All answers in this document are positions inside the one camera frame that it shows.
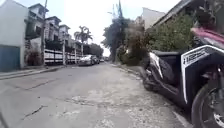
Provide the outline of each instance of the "street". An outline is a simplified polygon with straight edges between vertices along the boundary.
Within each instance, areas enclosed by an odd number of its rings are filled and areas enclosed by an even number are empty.
[[[0,81],[10,128],[184,128],[162,96],[112,64]]]

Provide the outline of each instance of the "gate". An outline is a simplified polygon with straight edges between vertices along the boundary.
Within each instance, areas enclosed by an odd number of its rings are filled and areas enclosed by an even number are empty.
[[[20,48],[0,45],[0,72],[20,69]]]

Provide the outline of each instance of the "scooter seat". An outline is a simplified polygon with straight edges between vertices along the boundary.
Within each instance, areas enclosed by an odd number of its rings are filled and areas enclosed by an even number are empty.
[[[158,50],[152,50],[152,53],[156,54],[157,56],[177,56],[180,55],[179,52],[163,52]]]

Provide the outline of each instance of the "sky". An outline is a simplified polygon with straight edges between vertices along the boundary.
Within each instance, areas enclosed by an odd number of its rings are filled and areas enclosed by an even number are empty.
[[[31,6],[36,3],[44,5],[45,0],[15,0],[24,6]],[[119,0],[48,0],[47,8],[49,16],[57,16],[62,20],[61,24],[68,25],[69,33],[73,36],[79,31],[79,26],[87,26],[92,35],[93,41],[89,43],[100,44],[104,40],[104,28],[111,24],[113,4]],[[180,0],[121,0],[124,17],[136,19],[142,14],[142,7],[160,12],[168,12]],[[105,56],[110,52],[104,48]]]

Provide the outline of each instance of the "fence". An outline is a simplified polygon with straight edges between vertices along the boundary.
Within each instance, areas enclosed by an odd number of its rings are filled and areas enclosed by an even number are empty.
[[[63,53],[62,51],[45,49],[44,54],[45,64],[52,65],[62,65],[63,64]],[[80,60],[80,55],[75,55],[74,53],[65,53],[66,64],[76,64]]]

